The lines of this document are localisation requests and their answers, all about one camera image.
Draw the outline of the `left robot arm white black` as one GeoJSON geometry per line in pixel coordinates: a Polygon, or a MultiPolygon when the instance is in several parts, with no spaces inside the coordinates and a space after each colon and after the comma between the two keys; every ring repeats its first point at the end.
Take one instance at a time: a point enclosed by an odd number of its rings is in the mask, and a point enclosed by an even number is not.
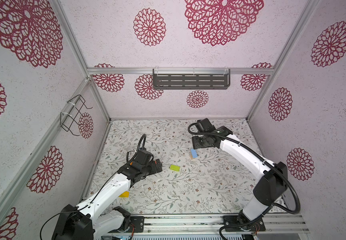
{"type": "Polygon", "coordinates": [[[111,231],[127,231],[131,214],[121,207],[104,211],[137,182],[162,172],[160,159],[146,149],[135,155],[108,179],[103,187],[76,206],[65,206],[58,215],[53,240],[99,240],[111,231]]]}

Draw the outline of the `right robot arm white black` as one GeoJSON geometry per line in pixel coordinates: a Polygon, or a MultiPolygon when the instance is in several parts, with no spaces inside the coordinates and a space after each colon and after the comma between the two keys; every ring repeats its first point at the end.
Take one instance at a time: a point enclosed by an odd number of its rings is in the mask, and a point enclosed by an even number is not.
{"type": "Polygon", "coordinates": [[[208,119],[189,125],[188,132],[193,135],[192,145],[195,150],[218,148],[238,160],[257,179],[253,197],[238,214],[240,225],[245,227],[259,221],[273,207],[291,212],[277,203],[286,190],[292,189],[285,164],[265,159],[244,144],[230,129],[224,126],[216,128],[208,119]]]}

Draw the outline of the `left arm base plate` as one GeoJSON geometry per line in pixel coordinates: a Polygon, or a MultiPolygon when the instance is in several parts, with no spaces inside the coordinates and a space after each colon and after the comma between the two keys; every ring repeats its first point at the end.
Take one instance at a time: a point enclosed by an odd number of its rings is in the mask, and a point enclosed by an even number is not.
{"type": "Polygon", "coordinates": [[[101,224],[104,233],[142,233],[144,231],[144,217],[114,217],[108,223],[101,224]]]}

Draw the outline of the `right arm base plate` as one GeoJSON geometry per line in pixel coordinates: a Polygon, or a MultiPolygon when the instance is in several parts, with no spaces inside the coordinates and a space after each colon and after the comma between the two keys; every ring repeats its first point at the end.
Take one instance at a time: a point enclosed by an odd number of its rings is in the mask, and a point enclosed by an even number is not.
{"type": "Polygon", "coordinates": [[[263,215],[249,220],[245,215],[224,215],[223,224],[227,232],[259,232],[266,231],[263,215]]]}

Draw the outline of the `lime green wood block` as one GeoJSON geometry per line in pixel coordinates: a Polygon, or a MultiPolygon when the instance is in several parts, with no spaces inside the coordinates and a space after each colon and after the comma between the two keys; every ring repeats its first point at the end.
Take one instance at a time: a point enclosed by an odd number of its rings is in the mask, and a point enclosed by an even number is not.
{"type": "Polygon", "coordinates": [[[180,167],[176,166],[176,165],[170,165],[170,170],[175,171],[175,172],[179,172],[180,171],[180,167]]]}

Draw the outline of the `light blue wood block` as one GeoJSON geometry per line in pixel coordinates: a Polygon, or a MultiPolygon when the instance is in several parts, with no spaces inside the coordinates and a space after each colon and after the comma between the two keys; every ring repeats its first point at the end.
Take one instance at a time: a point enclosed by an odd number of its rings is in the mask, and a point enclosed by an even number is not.
{"type": "Polygon", "coordinates": [[[191,150],[190,150],[190,153],[191,153],[191,157],[192,157],[193,159],[195,159],[195,158],[198,157],[198,154],[197,154],[196,150],[191,149],[191,150]]]}

